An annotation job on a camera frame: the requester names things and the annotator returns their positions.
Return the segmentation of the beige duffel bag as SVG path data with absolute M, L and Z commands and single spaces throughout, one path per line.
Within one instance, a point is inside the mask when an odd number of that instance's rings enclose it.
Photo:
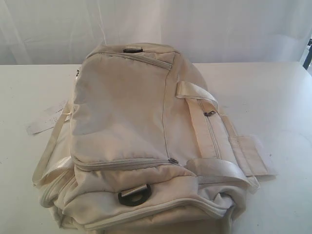
M 61 228 L 229 234 L 270 158 L 236 133 L 201 73 L 171 46 L 101 45 L 77 72 L 34 171 Z

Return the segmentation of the white paper tag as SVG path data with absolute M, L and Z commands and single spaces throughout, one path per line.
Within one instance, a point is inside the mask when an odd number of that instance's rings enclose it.
M 45 109 L 39 116 L 38 119 L 31 122 L 26 127 L 26 132 L 28 135 L 35 135 L 41 132 L 44 132 L 48 129 L 51 129 L 55 126 L 57 120 L 59 119 L 65 104 L 66 100 L 63 100 L 47 109 Z

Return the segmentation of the white backdrop curtain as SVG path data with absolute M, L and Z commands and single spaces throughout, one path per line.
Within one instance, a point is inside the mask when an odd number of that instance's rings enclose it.
M 3 0 L 1 64 L 79 64 L 100 43 L 167 44 L 195 63 L 298 61 L 309 0 Z

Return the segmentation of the dark stand at right edge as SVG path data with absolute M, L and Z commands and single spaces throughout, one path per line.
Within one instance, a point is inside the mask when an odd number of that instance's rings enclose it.
M 309 39 L 307 43 L 308 53 L 305 57 L 303 68 L 307 70 L 312 62 L 312 38 Z

